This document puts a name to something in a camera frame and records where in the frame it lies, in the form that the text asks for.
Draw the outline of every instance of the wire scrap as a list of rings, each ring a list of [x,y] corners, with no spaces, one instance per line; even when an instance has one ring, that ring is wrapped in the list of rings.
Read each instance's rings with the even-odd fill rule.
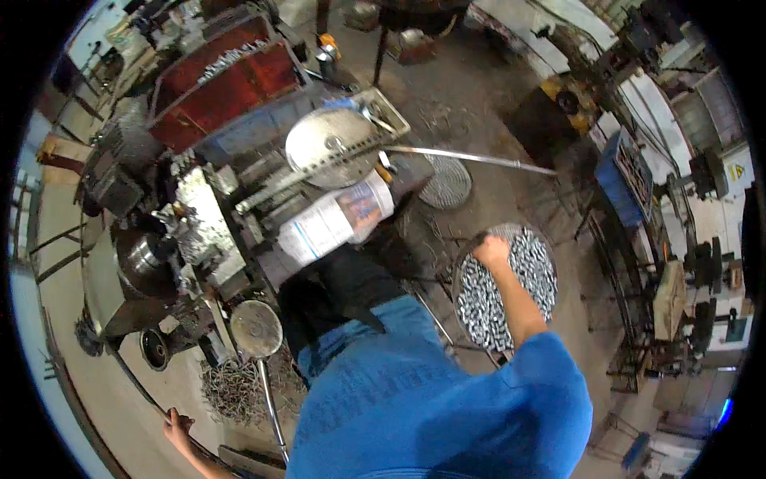
[[[306,387],[293,371],[290,352],[283,347],[267,363],[275,401],[281,403],[279,412],[297,416]],[[231,358],[216,368],[203,359],[200,366],[202,397],[211,406],[215,421],[259,425],[267,419],[266,396],[256,359],[240,363]]]

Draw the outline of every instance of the blue t-shirt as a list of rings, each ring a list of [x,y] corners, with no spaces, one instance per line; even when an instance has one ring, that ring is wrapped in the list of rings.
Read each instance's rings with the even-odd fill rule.
[[[472,376],[443,351],[410,296],[299,355],[311,383],[287,477],[568,477],[591,432],[585,380],[554,333]]]

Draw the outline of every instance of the warning sign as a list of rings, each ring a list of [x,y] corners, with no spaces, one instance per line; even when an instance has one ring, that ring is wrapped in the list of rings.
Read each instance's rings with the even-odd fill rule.
[[[745,172],[745,167],[735,163],[734,165],[729,166],[728,170],[732,174],[732,181],[735,182],[742,177],[742,173]]]

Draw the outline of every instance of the pulley wheel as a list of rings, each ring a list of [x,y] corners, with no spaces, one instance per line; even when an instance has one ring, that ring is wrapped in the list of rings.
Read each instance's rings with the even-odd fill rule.
[[[344,188],[365,178],[378,162],[378,152],[367,152],[327,166],[340,155],[362,151],[378,141],[375,125],[347,108],[320,108],[293,126],[285,140],[287,162],[293,171],[313,172],[306,179],[323,189]]]
[[[150,329],[141,332],[141,356],[155,371],[163,371],[170,363],[171,352],[162,331]]]

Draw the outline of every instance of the man's right arm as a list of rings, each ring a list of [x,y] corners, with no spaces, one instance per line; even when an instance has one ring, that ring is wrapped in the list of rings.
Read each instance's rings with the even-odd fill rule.
[[[500,291],[502,308],[506,312],[508,331],[513,338],[513,347],[519,347],[530,337],[548,330],[537,303],[519,282],[516,273],[508,264],[510,246],[508,241],[487,235],[484,242],[473,252],[473,256],[489,270],[497,289]]]

